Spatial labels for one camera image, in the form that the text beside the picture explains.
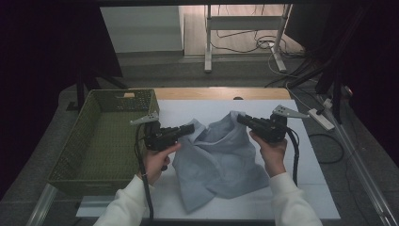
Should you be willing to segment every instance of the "crumpled cloth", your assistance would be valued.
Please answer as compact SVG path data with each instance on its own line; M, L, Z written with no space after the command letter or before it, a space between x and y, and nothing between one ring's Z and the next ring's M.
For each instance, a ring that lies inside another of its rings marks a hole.
M255 164L247 127L237 122L238 114L245 115L231 111L208 128L194 119L188 124L194 124L195 132L179 139L182 148L172 165L187 212L215 196L231 199L268 186L263 166Z

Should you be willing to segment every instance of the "wicker basket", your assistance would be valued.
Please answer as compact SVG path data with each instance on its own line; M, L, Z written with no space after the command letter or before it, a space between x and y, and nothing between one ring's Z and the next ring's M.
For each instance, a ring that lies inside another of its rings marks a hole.
M48 183L71 196L125 188L138 170L136 126L129 122L153 111L159 113L153 89L92 90Z

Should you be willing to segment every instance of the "white sleeve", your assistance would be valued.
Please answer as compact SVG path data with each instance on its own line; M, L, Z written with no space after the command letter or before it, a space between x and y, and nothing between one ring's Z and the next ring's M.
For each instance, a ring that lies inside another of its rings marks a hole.
M277 226L323 225L290 174L285 172L274 176L269 183L274 196L272 207Z
M94 225L138 226L146 209L143 181L135 176L127 187L117 191L115 200L109 203Z

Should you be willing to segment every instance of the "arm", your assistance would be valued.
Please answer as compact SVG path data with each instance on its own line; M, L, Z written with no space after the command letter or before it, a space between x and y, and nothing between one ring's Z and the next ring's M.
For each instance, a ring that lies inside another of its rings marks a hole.
M118 190L94 225L139 225L146 208L143 181L136 175L127 187Z
M291 176L286 172L283 159L287 140L281 143L268 144L254 133L249 133L261 146L264 167L270 176L270 187L273 193L272 207L278 226L313 226L322 225L309 203L304 192L297 188Z
M170 163L168 154L176 152L180 147L181 145L177 143L162 152L147 152L144 165L151 190L154 190L152 185L161 176L161 168ZM138 226L146 209L147 200L144 184L139 172L127 187L118 190L115 200L109 203L94 225Z

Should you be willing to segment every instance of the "cable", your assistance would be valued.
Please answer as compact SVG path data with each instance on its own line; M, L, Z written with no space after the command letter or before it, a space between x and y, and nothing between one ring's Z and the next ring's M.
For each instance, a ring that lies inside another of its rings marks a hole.
M324 107L319 101L317 101L317 99L316 99L313 95L311 95L309 92L307 92L307 91L305 91L305 90L303 90L303 89L301 89L301 88L299 88L299 87L296 87L296 88L299 89L299 90L301 90L302 92L308 94L310 97L312 97L312 99L313 99L317 104L319 104L321 107L323 107L323 109L325 108L325 107Z
M307 107L309 110L311 110L311 108L310 108L308 105L306 105L305 103L303 103L292 91L290 91L290 89L288 89L288 84L289 84L289 83L286 84L285 88L286 88L294 97L296 97L296 99L297 99L301 104L303 104L305 107Z
M138 146L138 142L139 142L139 140L141 140L138 138L138 133L140 131L141 125L142 124L139 124L138 127L136 128L135 153L136 153L138 166L139 166L140 173L141 173L141 179L143 180L143 184L144 184L144 190L146 193L147 204L150 209L149 224L151 224L153 221L153 206L152 206L152 200L151 200L151 194L150 194L150 186L149 186L149 181L147 178L146 167L144 166L144 162L143 162L143 156L141 155L140 147Z
M293 72L290 73L290 75L297 77L297 76L298 76L299 74L301 74L304 70L306 70L308 67L310 67L310 65L311 65L312 63L313 63L313 60L312 60L312 59L311 59L310 62L308 62L308 59L306 58L306 59L299 65L299 67L297 67ZM275 81L272 81L272 82L266 84L264 87L267 88L268 86L270 86L270 85L272 85L272 84L274 84L274 83L277 83L277 82L279 82L279 81L281 81L281 80L284 80L284 79L287 79L287 78L286 78L286 77L279 78L279 79L277 79L277 80L275 80Z
M230 36L246 34L246 33L249 33L249 32L254 32L254 30L241 31L241 32L237 32L237 33L230 34L230 35L224 35L224 36L220 36L220 35L219 35L219 31L217 30L217 31L216 31L216 34L217 34L218 37L220 37L221 39L223 39L223 38L227 38L227 37L230 37Z
M297 182L297 172L298 172L298 162L299 162L299 148L298 148L298 142L296 142L295 137L294 137L294 130L290 129L287 127L287 134L291 139L291 142L293 142L293 146L294 146L294 151L295 151L295 155L294 155L294 167L293 167L293 181L295 183L296 186L298 186L298 182Z
M291 128L290 128L290 130L295 134L295 136L296 136L296 144L299 146L299 135L296 133L296 131L292 130Z
M233 52L240 53L240 54L247 54L247 53L253 52L253 51L255 51L255 50L257 50L257 49L259 49L259 48L260 48L259 46L257 46L256 48L254 48L254 49L251 49L251 50L247 50L247 51L239 51L239 50L233 50L233 49L231 49L231 48L218 47L218 46L215 46L215 45L214 45L212 42L211 42L211 45L212 45L214 48L216 48L216 49L224 49L224 50L229 50L229 51L233 51Z
M343 145L341 144L341 142L338 139L336 139L335 137L327 135L327 134L308 135L308 137L317 137L317 136L330 138L330 139L334 140L338 145L340 145L340 148L341 148L340 156L337 159L334 159L332 161L318 161L318 162L320 164L335 164L335 163L341 162L343 160L343 156L344 156L344 148L343 148Z
M225 5L225 7L226 7L227 15L230 15L229 9L227 8L227 5Z
M256 15L256 8L257 8L257 6L258 6L258 5L255 5L255 10L253 10L253 12L252 12L251 15Z
M270 59L272 58L272 56L273 56L273 55L270 55L270 56L269 56L269 59L267 60L267 64L269 65L269 69L270 69L270 71L272 71L272 73L279 74L279 75L284 75L284 76L287 76L287 77L294 77L294 78L297 78L297 76L295 76L295 75L291 75L291 74L287 74L287 73L278 73L278 72L274 71L274 70L272 69L272 66L270 65Z

